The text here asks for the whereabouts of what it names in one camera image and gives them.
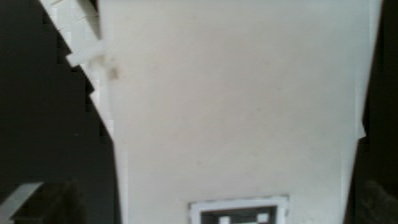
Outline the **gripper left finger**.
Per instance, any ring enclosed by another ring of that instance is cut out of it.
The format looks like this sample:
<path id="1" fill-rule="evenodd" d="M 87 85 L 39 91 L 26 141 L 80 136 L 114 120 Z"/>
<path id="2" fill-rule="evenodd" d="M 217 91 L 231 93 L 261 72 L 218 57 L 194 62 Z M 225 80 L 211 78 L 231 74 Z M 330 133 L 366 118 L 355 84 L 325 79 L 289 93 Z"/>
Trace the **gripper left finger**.
<path id="1" fill-rule="evenodd" d="M 83 224 L 76 183 L 23 183 L 0 202 L 0 224 Z"/>

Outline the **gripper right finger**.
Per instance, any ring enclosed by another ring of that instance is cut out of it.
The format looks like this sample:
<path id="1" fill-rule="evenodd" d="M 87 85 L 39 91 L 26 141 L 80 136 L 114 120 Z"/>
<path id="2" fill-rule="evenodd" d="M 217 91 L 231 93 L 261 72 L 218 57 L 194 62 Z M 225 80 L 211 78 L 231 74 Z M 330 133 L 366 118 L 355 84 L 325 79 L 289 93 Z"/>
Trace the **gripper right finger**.
<path id="1" fill-rule="evenodd" d="M 357 224 L 398 224 L 398 198 L 375 180 L 364 182 L 357 199 Z"/>

